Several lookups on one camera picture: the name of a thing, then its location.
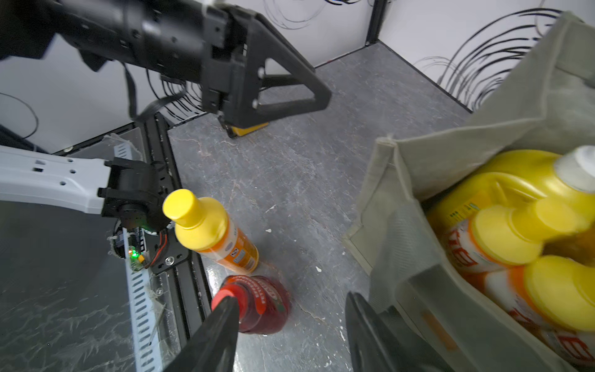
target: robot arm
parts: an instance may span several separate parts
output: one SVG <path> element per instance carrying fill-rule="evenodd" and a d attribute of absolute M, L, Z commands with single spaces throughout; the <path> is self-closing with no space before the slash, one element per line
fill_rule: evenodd
<path fill-rule="evenodd" d="M 201 85 L 202 109 L 219 114 L 227 129 L 323 110 L 331 96 L 310 63 L 262 15 L 237 6 L 194 0 L 3 0 L 0 24 L 0 60 L 40 59 L 58 33 L 93 71 L 117 60 L 157 71 L 164 80 Z M 289 75 L 266 75 L 269 58 Z M 258 102 L 263 88 L 300 84 L 314 97 Z M 150 104 L 145 114 L 154 114 L 163 100 Z M 119 217 L 128 229 L 160 231 L 168 223 L 161 212 L 165 195 L 149 164 L 4 146 L 0 160 L 0 200 Z"/>
<path fill-rule="evenodd" d="M 0 200 L 118 217 L 127 229 L 160 231 L 163 192 L 152 165 L 114 158 L 80 159 L 0 146 Z"/>
<path fill-rule="evenodd" d="M 202 86 L 202 109 L 249 128 L 323 110 L 331 93 L 313 66 L 260 14 L 194 0 L 5 0 L 0 58 L 42 58 L 54 34 L 98 71 L 106 61 L 157 71 L 164 80 Z M 273 59 L 290 75 L 267 76 Z M 271 86 L 305 85 L 310 99 L 261 105 Z"/>

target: white plastic panel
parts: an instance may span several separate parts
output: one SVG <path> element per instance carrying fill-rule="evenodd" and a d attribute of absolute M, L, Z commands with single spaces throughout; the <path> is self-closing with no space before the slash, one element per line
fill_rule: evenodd
<path fill-rule="evenodd" d="M 77 159 L 0 146 L 0 200 L 56 205 L 100 214 L 110 168 L 102 159 Z"/>

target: red bottle cap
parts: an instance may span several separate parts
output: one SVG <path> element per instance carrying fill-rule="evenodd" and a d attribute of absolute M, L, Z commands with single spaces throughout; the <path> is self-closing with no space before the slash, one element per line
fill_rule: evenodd
<path fill-rule="evenodd" d="M 246 315 L 246 310 L 248 310 L 248 293 L 246 289 L 233 283 L 224 285 L 213 297 L 211 310 L 214 310 L 225 297 L 235 297 L 237 299 L 237 303 L 240 305 L 240 319 L 242 319 Z"/>

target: beige fabric bag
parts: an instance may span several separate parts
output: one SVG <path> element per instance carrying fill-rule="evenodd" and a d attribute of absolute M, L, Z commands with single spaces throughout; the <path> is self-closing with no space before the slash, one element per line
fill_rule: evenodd
<path fill-rule="evenodd" d="M 461 279 L 419 202 L 500 151 L 595 145 L 594 78 L 595 28 L 564 13 L 465 126 L 376 141 L 344 244 L 370 273 L 375 310 L 394 305 L 455 370 L 573 370 Z"/>

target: yellow detergent bottle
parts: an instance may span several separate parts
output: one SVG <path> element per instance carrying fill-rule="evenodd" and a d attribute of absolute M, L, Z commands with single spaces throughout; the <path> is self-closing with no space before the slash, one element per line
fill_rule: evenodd
<path fill-rule="evenodd" d="M 215 199 L 179 189 L 167 196 L 163 213 L 176 223 L 176 237 L 186 248 L 239 274 L 256 268 L 257 248 Z"/>
<path fill-rule="evenodd" d="M 564 360 L 595 367 L 595 332 L 572 332 L 562 329 L 529 329 Z"/>
<path fill-rule="evenodd" d="M 522 208 L 492 205 L 453 227 L 442 239 L 450 262 L 463 273 L 483 273 L 535 261 L 546 240 L 576 232 L 577 214 L 560 200 Z"/>
<path fill-rule="evenodd" d="M 572 258 L 580 264 L 595 267 L 595 227 L 549 242 L 543 253 Z"/>
<path fill-rule="evenodd" d="M 595 268 L 542 256 L 467 280 L 516 321 L 542 329 L 595 331 Z"/>
<path fill-rule="evenodd" d="M 595 221 L 595 146 L 560 156 L 538 150 L 496 155 L 438 202 L 427 215 L 438 236 L 491 205 L 518 208 L 546 197 L 564 201 L 579 216 L 579 231 Z"/>

